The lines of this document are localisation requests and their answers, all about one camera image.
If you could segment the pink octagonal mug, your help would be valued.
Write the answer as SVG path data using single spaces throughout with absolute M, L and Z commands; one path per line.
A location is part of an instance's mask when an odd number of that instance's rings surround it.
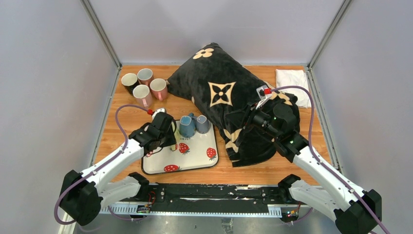
M 132 91 L 133 97 L 136 99 L 139 106 L 146 109 L 150 108 L 153 100 L 150 92 L 150 88 L 146 85 L 137 85 Z

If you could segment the pink round mug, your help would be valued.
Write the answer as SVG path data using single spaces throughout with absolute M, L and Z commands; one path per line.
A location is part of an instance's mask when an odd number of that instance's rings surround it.
M 150 83 L 150 89 L 159 101 L 164 101 L 168 97 L 167 82 L 164 79 L 156 78 Z

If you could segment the white strawberry tray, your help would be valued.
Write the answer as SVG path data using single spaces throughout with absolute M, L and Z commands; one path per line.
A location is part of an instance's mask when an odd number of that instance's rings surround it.
M 141 159 L 141 169 L 147 175 L 210 168 L 218 163 L 218 149 L 213 125 L 206 134 L 195 132 L 182 137 L 175 132 L 176 144 L 157 148 L 152 155 Z

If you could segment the black mug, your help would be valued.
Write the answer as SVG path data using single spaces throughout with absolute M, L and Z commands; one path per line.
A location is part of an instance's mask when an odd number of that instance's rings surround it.
M 121 84 L 130 95 L 133 95 L 133 90 L 140 84 L 140 82 L 137 74 L 127 73 L 121 78 Z

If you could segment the brown pink mug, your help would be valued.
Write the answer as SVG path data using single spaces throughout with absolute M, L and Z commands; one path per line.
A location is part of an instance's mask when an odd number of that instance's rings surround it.
M 153 71 L 150 68 L 143 68 L 138 71 L 137 78 L 140 84 L 149 87 L 153 81 Z

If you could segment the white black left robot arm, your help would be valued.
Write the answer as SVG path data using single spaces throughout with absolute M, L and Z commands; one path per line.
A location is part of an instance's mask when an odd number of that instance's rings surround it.
M 69 171 L 63 179 L 56 208 L 63 209 L 74 222 L 85 226 L 101 209 L 125 198 L 147 201 L 150 189 L 144 176 L 134 172 L 118 182 L 112 182 L 112 179 L 154 150 L 175 144 L 176 127 L 171 115 L 157 112 L 151 123 L 133 131 L 103 160 L 81 172 Z

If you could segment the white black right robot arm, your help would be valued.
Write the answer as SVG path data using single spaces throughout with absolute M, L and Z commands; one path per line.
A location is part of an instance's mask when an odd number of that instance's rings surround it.
M 381 220 L 382 199 L 375 190 L 366 191 L 325 162 L 308 139 L 296 130 L 298 119 L 290 106 L 277 104 L 266 114 L 255 105 L 226 114 L 231 123 L 243 129 L 256 128 L 274 139 L 277 152 L 305 170 L 321 189 L 296 175 L 278 183 L 283 203 L 303 202 L 331 219 L 342 234 L 368 234 Z

